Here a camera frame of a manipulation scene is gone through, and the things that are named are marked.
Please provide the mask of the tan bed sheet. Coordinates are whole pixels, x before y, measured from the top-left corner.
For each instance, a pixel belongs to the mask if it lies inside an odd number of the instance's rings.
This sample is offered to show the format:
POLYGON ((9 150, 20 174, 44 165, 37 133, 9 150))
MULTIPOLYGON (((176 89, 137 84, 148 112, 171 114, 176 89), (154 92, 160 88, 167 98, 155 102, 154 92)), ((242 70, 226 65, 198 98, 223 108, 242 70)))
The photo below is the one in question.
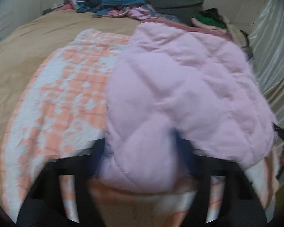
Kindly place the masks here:
MULTIPOLYGON (((50 12, 20 26, 0 43, 0 152, 7 122, 20 94, 39 65, 78 33, 94 28, 132 35, 139 21, 130 18, 93 17, 73 10, 50 12)), ((0 172, 0 198, 2 182, 0 172)))

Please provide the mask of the pink quilted jacket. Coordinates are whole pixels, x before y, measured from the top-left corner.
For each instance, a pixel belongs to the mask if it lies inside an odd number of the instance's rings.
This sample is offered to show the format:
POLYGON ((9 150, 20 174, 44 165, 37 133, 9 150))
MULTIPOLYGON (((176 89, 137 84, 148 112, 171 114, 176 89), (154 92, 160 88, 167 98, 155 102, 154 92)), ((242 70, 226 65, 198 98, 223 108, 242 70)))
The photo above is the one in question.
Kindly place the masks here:
POLYGON ((275 141, 275 116, 239 46, 207 30, 143 22, 120 54, 106 92, 100 180, 143 193, 181 176, 174 133, 202 154, 248 169, 275 141))

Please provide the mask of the pile of folded clothes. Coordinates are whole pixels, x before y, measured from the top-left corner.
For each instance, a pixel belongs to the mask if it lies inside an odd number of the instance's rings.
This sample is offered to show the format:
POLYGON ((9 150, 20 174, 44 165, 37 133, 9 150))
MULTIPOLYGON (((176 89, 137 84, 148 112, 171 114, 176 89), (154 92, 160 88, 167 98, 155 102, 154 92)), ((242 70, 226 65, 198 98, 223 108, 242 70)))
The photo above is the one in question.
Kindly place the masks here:
POLYGON ((243 30, 237 29, 227 18, 220 15, 216 8, 200 11, 195 17, 191 18, 191 22, 197 28, 228 36, 246 53, 248 60, 253 58, 248 34, 243 30))

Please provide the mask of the orange white bear blanket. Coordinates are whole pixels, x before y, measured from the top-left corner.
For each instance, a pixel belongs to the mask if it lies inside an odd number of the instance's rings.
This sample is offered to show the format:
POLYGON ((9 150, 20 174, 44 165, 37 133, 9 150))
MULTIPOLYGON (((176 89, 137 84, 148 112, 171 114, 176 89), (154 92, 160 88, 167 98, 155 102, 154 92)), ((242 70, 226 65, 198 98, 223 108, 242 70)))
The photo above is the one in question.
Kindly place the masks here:
MULTIPOLYGON (((12 113, 4 135, 1 169, 4 210, 16 222, 20 207, 41 168, 50 158, 63 158, 101 138, 105 128, 105 86, 130 36, 88 29, 51 53, 32 76, 12 113)), ((276 154, 247 171, 270 220, 275 210, 276 154)), ((101 210, 117 210, 132 218, 146 214, 145 226, 175 226, 193 199, 188 182, 175 192, 130 194, 91 186, 101 210)))

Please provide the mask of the white wardrobe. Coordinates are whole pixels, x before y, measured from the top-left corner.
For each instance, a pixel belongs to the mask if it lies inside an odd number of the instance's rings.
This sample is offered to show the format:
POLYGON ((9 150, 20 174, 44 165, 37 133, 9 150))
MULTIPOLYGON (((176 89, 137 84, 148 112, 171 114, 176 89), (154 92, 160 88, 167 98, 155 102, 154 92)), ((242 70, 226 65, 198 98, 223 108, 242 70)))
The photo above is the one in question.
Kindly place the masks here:
POLYGON ((0 0, 0 42, 19 26, 41 16, 41 0, 0 0))

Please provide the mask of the shiny cream curtain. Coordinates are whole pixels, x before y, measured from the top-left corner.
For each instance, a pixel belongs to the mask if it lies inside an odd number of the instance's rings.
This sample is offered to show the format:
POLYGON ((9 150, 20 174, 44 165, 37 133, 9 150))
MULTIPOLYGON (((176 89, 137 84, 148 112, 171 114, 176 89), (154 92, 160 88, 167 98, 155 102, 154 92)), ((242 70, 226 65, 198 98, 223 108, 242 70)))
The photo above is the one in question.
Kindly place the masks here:
POLYGON ((257 83, 284 128, 284 0, 266 0, 249 40, 257 83))

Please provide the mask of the olive green cloth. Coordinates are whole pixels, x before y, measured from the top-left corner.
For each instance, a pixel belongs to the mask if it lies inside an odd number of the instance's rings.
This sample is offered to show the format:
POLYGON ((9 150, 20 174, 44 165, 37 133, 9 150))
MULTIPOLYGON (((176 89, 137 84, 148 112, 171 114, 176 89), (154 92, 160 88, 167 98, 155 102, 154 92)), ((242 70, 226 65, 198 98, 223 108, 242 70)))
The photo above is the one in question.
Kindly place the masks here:
POLYGON ((275 194, 275 215, 280 212, 284 206, 284 183, 275 194))

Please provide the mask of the blue flamingo duvet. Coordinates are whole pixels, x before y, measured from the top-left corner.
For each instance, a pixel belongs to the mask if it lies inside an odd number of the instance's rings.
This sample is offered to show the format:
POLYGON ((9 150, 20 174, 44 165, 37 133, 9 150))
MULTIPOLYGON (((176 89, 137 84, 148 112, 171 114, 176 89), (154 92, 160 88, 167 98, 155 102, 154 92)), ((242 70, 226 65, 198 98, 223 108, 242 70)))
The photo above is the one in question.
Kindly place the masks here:
POLYGON ((94 17, 129 17, 138 21, 157 18, 156 11, 145 0, 69 0, 78 13, 94 17))

